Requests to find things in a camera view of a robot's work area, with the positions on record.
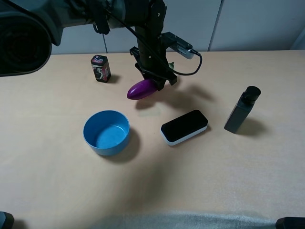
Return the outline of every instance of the black can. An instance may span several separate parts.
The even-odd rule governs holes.
[[[94,71],[95,79],[98,82],[106,83],[111,77],[107,56],[95,55],[91,59],[92,69]]]

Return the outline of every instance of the black object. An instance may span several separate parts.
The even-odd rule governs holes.
[[[106,12],[101,4],[98,4],[96,0],[86,0],[89,11],[92,18],[95,20],[96,32],[99,34],[108,34],[110,28],[106,18]]]
[[[153,2],[150,7],[151,17],[148,18],[146,26],[136,26],[135,31],[168,67],[166,48],[162,44],[161,36],[167,8],[162,0]],[[135,57],[137,61],[135,67],[141,72],[143,78],[152,79],[158,91],[164,88],[166,80],[174,85],[177,82],[177,76],[160,64],[143,42],[137,40],[139,48],[133,47],[130,49],[130,54]]]
[[[163,33],[162,40],[175,52],[189,60],[191,60],[195,55],[195,52],[193,52],[193,46],[190,43],[186,42],[171,32]]]
[[[1,17],[1,11],[14,16]],[[0,1],[0,76],[37,71],[50,54],[51,38],[45,26]]]
[[[151,48],[158,52],[159,57],[161,57],[162,61],[166,63],[167,67],[163,66],[157,59],[155,59],[153,54],[146,48],[146,45],[144,45],[139,39],[139,48],[133,47],[130,49],[130,54],[133,55],[137,61],[135,67],[141,72],[145,80],[152,79],[154,81],[158,91],[164,88],[167,80],[171,85],[174,85],[178,78],[168,69],[166,49],[171,46],[179,45],[183,49],[189,50],[193,48],[192,45],[170,32],[163,33],[155,39],[155,42],[153,42],[152,37],[147,33],[147,31],[145,32],[144,29],[138,27],[136,27],[136,30],[137,32],[141,32],[140,34],[143,37],[149,37],[149,39],[146,39],[146,42],[149,40],[151,41],[150,43],[148,42],[148,44],[151,46]]]
[[[91,59],[92,69],[95,79],[98,82],[106,83],[111,77],[110,67],[107,56],[95,55]]]
[[[241,124],[251,112],[254,103],[256,102],[260,94],[261,90],[257,87],[250,86],[247,88],[247,90],[238,100],[234,110],[230,114],[230,117],[224,126],[225,130],[230,131],[233,134],[237,132],[238,128],[241,126]]]
[[[194,110],[162,125],[161,134],[167,144],[173,146],[206,130],[207,126],[206,117]]]
[[[15,219],[10,213],[0,211],[0,229],[11,229],[14,221]]]
[[[305,229],[305,218],[286,217],[276,222],[276,229]]]
[[[125,19],[124,21],[132,26],[144,25],[149,15],[150,4],[153,1],[147,0],[124,0]]]

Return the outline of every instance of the plastic bowl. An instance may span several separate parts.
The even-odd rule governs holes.
[[[101,111],[88,119],[83,135],[97,154],[113,156],[128,145],[129,130],[125,115],[118,111]]]

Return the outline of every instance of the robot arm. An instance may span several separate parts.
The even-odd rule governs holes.
[[[136,67],[161,90],[166,80],[176,83],[174,73],[192,75],[201,66],[190,74],[168,66],[168,47],[188,59],[199,53],[177,36],[162,34],[165,15],[163,0],[0,0],[0,76],[39,70],[50,57],[51,44],[60,45],[65,27],[93,24],[103,34],[129,29],[138,40],[139,48],[130,50]]]

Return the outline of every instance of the table surface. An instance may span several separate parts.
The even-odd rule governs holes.
[[[202,54],[197,75],[141,101],[126,98],[142,80],[127,53],[106,55],[109,83],[94,79],[93,54],[54,55],[36,73],[0,78],[0,210],[31,229],[89,228],[127,213],[304,216],[305,51]],[[185,73],[198,64],[168,60]],[[262,95],[234,135],[224,124],[250,85]],[[82,136],[105,109],[132,128],[127,148],[109,158]],[[161,125],[193,109],[208,130],[168,146]]]

